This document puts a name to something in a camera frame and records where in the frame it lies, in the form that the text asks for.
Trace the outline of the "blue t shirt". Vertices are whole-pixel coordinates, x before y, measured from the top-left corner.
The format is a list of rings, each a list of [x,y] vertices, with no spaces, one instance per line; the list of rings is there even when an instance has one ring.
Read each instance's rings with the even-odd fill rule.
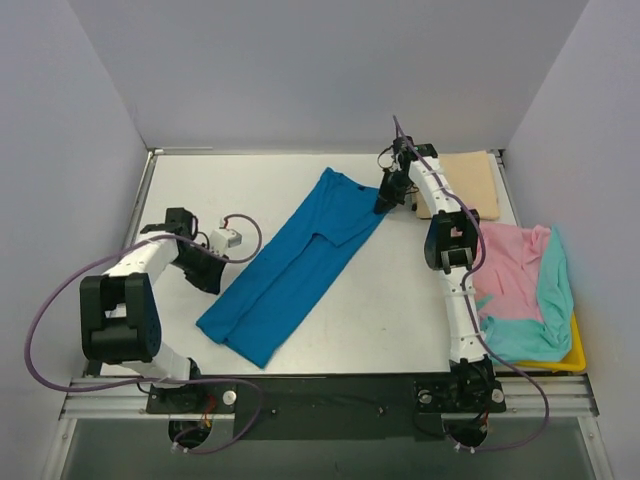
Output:
[[[326,168],[197,327],[265,367],[381,223],[377,198],[377,189]]]

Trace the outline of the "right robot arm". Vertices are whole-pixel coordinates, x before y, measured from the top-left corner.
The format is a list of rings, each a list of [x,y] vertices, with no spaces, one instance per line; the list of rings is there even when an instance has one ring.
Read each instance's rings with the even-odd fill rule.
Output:
[[[417,146],[410,136],[398,133],[389,150],[392,163],[383,169],[374,212],[385,214],[404,204],[412,187],[431,212],[424,257],[445,293],[451,336],[446,396],[454,407],[469,409],[492,393],[491,361],[478,326],[472,282],[479,214],[453,193],[433,145]]]

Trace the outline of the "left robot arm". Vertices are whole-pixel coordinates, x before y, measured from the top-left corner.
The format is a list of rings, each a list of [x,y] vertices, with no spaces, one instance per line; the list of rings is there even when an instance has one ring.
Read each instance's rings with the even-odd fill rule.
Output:
[[[168,266],[181,270],[193,287],[217,295],[227,251],[240,240],[220,226],[196,242],[197,217],[185,208],[169,208],[162,223],[145,225],[140,246],[101,275],[85,277],[79,287],[82,350],[86,358],[127,367],[158,388],[171,389],[170,400],[184,412],[199,409],[206,388],[195,360],[162,341],[153,285]]]

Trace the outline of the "folded beige t shirt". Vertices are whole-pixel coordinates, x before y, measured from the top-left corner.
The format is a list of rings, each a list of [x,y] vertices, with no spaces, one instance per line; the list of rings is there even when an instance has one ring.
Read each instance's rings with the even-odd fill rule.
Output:
[[[438,162],[453,193],[483,221],[497,221],[500,208],[492,160],[486,151],[440,154]]]

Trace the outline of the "pink t shirt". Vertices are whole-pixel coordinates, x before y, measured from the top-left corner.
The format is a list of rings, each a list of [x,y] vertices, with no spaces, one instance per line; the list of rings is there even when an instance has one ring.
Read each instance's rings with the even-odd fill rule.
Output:
[[[537,332],[543,319],[537,300],[538,279],[551,229],[503,223],[481,226],[485,261],[474,274],[475,300],[482,327]]]

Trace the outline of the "mint green t shirt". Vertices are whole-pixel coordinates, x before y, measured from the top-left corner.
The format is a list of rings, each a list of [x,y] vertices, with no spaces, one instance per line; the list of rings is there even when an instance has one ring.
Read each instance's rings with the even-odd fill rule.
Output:
[[[478,313],[485,342],[494,353],[509,363],[559,362],[572,348],[570,319],[574,299],[567,257],[557,229],[550,229],[551,239],[543,255],[537,289],[543,319],[541,330],[503,330],[494,325],[485,329]]]

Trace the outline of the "yellow plastic tray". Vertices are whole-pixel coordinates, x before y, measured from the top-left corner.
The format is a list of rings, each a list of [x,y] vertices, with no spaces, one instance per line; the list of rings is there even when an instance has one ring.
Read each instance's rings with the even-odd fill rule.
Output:
[[[581,338],[581,332],[575,314],[570,320],[572,348],[559,362],[524,361],[518,366],[543,369],[552,372],[584,373],[587,369],[587,359]]]

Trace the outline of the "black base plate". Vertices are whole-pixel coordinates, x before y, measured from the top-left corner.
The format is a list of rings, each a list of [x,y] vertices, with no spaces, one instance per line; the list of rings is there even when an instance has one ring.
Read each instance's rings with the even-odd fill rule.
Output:
[[[480,430],[506,410],[501,384],[478,373],[266,376],[151,388],[145,411],[198,446],[215,424],[240,440],[439,440]]]

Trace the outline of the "aluminium front rail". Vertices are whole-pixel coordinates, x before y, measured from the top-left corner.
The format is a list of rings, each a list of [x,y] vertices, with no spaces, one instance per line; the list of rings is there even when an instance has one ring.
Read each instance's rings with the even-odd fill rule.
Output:
[[[599,410],[585,375],[539,376],[552,417],[596,417]],[[521,377],[502,376],[506,414],[534,418],[544,413],[538,390]],[[148,417],[147,396],[134,386],[89,393],[69,394],[62,407],[63,419],[138,419]]]

